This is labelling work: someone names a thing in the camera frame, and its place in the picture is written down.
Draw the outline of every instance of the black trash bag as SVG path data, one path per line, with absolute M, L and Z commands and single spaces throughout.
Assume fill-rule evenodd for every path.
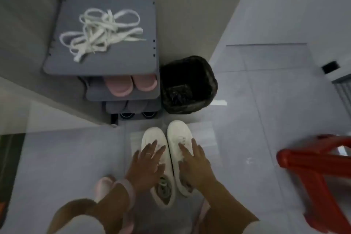
M 207 107 L 217 94 L 211 66 L 199 56 L 173 61 L 160 69 L 161 97 L 170 114 L 190 114 Z

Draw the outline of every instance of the floor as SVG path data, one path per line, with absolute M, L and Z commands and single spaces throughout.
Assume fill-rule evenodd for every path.
M 131 134 L 151 126 L 165 130 L 174 119 L 212 126 L 222 162 L 215 167 L 217 178 L 260 219 L 282 233 L 318 233 L 304 221 L 298 182 L 278 167 L 275 155 L 315 134 L 351 130 L 336 89 L 314 65 L 306 45 L 227 46 L 213 70 L 215 99 L 226 105 L 190 115 L 164 112 L 158 119 L 127 121 L 117 128 L 28 134 L 0 233 L 44 233 L 65 202 L 93 198 L 94 184 L 105 174 L 123 176 L 131 158 Z M 137 205 L 150 208 L 149 201 Z M 178 226 L 190 224 L 200 202 L 199 194 L 192 199 L 178 194 L 164 218 Z

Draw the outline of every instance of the shoe rack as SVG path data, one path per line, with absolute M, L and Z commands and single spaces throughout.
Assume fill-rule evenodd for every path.
M 81 31 L 78 17 L 89 8 L 99 8 L 116 13 L 122 9 L 135 10 L 140 16 L 139 27 L 144 32 L 140 37 L 145 41 L 122 41 L 109 46 L 105 52 L 86 54 L 80 63 L 73 61 L 69 49 L 62 45 L 59 36 L 67 31 Z M 123 22 L 133 22 L 131 15 L 125 15 Z M 101 102 L 109 114 L 156 112 L 161 109 L 160 70 L 156 39 L 156 9 L 154 0 L 63 0 L 50 44 L 48 56 L 43 65 L 45 73 L 54 76 L 78 76 L 86 84 L 85 98 Z M 157 86 L 144 92 L 135 86 L 126 96 L 114 96 L 106 86 L 104 76 L 156 74 Z M 135 103 L 133 111 L 127 101 Z

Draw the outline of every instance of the bracelet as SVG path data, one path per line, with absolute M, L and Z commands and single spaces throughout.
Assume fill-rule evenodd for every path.
M 129 211 L 130 209 L 133 208 L 135 204 L 135 191 L 134 191 L 133 185 L 129 182 L 129 180 L 126 180 L 126 179 L 117 180 L 113 186 L 116 186 L 117 184 L 122 184 L 128 193 L 128 196 L 129 196 L 128 211 Z

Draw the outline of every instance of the red plastic stool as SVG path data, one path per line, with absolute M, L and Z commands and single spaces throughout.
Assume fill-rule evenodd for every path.
M 296 173 L 312 201 L 313 214 L 305 214 L 314 229 L 327 233 L 351 234 L 351 225 L 331 195 L 323 175 L 351 179 L 351 157 L 328 154 L 344 145 L 351 148 L 351 137 L 319 135 L 309 146 L 277 153 L 282 168 Z

